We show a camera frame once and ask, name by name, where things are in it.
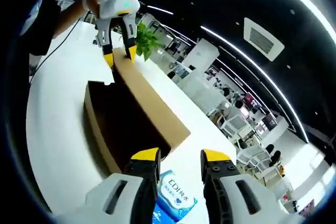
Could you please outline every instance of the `black cable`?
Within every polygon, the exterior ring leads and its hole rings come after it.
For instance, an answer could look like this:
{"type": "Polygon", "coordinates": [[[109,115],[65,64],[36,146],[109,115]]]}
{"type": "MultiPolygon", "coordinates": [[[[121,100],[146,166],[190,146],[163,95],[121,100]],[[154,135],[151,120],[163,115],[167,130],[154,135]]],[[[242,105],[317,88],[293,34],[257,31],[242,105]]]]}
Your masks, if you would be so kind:
{"type": "MultiPolygon", "coordinates": [[[[86,16],[84,18],[84,20],[87,18],[87,16],[89,15],[90,11],[88,11],[86,13],[86,16]]],[[[33,81],[34,76],[36,75],[37,70],[39,70],[39,68],[43,65],[43,63],[66,41],[66,39],[69,37],[69,35],[71,34],[71,32],[74,30],[74,28],[76,27],[76,25],[79,23],[80,18],[77,20],[77,22],[75,23],[74,27],[70,30],[70,32],[68,33],[68,35],[65,37],[65,39],[41,62],[41,64],[36,68],[30,82],[29,85],[31,84],[31,82],[33,81]]]]}

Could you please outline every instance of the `sleeve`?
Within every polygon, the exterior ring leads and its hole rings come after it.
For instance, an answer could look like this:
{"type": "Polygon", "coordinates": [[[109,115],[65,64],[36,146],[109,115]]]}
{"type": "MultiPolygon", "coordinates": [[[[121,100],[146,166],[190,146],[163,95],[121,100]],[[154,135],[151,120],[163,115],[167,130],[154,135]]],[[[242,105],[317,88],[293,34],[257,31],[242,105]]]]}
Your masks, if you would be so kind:
{"type": "Polygon", "coordinates": [[[60,6],[55,0],[42,0],[36,20],[22,35],[24,46],[36,56],[48,52],[60,15],[60,6]]]}

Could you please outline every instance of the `blue package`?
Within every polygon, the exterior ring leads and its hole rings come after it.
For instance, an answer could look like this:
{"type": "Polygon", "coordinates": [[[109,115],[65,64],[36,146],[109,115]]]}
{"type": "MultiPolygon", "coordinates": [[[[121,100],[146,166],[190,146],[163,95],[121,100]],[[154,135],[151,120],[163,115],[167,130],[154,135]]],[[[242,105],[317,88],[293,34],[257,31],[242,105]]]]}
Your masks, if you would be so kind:
{"type": "Polygon", "coordinates": [[[160,175],[158,188],[156,203],[176,222],[182,220],[197,203],[187,192],[186,186],[178,182],[172,170],[160,175]]]}
{"type": "Polygon", "coordinates": [[[152,224],[176,224],[157,204],[153,212],[152,224]]]}

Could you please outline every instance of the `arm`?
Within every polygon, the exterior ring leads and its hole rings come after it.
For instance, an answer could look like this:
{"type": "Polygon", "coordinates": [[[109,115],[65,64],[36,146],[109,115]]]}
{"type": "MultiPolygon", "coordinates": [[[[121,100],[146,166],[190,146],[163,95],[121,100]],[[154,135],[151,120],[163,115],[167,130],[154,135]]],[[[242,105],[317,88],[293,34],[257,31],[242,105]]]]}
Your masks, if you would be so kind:
{"type": "MultiPolygon", "coordinates": [[[[87,0],[89,9],[99,17],[99,4],[98,0],[87,0]]],[[[71,6],[66,8],[60,13],[59,21],[56,25],[53,39],[68,29],[76,20],[78,20],[84,13],[82,0],[77,0],[71,6]]]]}

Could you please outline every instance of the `office desk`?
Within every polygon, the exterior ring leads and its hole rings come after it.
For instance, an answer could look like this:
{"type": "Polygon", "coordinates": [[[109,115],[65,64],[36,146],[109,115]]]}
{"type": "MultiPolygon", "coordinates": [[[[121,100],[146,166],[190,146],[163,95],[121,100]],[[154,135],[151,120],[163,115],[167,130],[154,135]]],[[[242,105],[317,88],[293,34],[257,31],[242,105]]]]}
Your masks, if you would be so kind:
{"type": "MultiPolygon", "coordinates": [[[[53,40],[49,53],[71,28],[53,40]]],[[[79,22],[64,44],[36,73],[27,108],[27,146],[39,189],[55,214],[85,202],[86,193],[107,174],[100,167],[87,138],[83,102],[88,80],[114,81],[102,50],[94,45],[94,25],[79,22]]],[[[120,34],[111,33],[114,47],[122,47],[120,34]]],[[[136,57],[136,67],[162,100],[191,132],[162,163],[161,171],[173,169],[190,185],[199,199],[188,218],[202,219],[200,151],[209,148],[228,154],[236,163],[236,150],[206,115],[151,60],[136,57]]]]}

